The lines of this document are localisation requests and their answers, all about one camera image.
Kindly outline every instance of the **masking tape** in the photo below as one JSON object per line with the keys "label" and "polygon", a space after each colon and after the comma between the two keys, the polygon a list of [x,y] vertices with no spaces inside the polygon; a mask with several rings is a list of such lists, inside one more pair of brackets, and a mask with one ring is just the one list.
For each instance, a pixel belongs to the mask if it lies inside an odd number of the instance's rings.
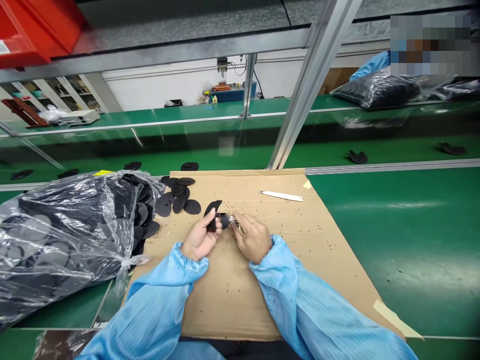
{"label": "masking tape", "polygon": [[108,171],[108,170],[100,170],[99,172],[97,173],[94,173],[93,176],[102,176],[102,175],[105,175],[105,174],[110,174],[110,173],[113,173],[113,171]]}
{"label": "masking tape", "polygon": [[390,310],[383,302],[379,300],[375,301],[373,308],[377,310],[385,319],[391,322],[398,330],[400,330],[406,338],[419,338],[424,340],[422,335],[400,320],[399,316]]}

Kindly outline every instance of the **red bin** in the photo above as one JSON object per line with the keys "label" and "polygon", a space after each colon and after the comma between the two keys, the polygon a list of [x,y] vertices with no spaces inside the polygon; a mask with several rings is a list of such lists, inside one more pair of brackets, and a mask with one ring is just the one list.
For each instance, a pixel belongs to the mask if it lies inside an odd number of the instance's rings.
{"label": "red bin", "polygon": [[0,69],[70,54],[85,22],[74,0],[0,0]]}

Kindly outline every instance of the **desk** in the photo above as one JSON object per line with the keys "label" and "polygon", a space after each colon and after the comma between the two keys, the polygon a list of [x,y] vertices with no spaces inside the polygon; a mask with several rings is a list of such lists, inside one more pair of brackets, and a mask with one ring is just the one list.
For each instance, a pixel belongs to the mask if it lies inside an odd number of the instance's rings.
{"label": "desk", "polygon": [[[426,337],[408,340],[420,360],[470,359],[480,346],[480,168],[308,178],[386,305]],[[0,336],[0,352],[30,360],[41,329],[89,327],[107,288],[39,310]]]}

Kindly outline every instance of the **metal rail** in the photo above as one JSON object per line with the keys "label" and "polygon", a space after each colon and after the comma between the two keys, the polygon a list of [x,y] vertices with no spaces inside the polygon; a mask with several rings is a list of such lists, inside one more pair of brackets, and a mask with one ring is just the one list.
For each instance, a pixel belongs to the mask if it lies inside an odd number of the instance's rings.
{"label": "metal rail", "polygon": [[329,0],[322,18],[313,27],[314,33],[308,40],[309,48],[268,164],[269,169],[284,167],[361,3],[362,0]]}

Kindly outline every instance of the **light blue sleeve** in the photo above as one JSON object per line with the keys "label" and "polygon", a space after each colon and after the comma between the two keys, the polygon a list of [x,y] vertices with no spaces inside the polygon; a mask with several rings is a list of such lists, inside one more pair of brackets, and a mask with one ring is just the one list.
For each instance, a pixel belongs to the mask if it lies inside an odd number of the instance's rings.
{"label": "light blue sleeve", "polygon": [[[78,360],[162,360],[172,354],[180,337],[185,301],[193,283],[209,267],[206,257],[196,262],[184,256],[181,245],[177,242],[155,269],[131,285],[125,305]],[[188,344],[179,347],[178,355],[187,348]]]}
{"label": "light blue sleeve", "polygon": [[377,70],[383,69],[390,65],[390,53],[388,51],[382,51],[378,53],[370,60],[368,60],[364,65],[362,65],[357,71],[350,76],[349,81],[361,78],[364,75],[376,72]]}
{"label": "light blue sleeve", "polygon": [[250,269],[260,282],[270,314],[283,338],[302,359],[414,360],[414,352],[392,331],[364,316],[325,281],[307,271],[285,241]]}

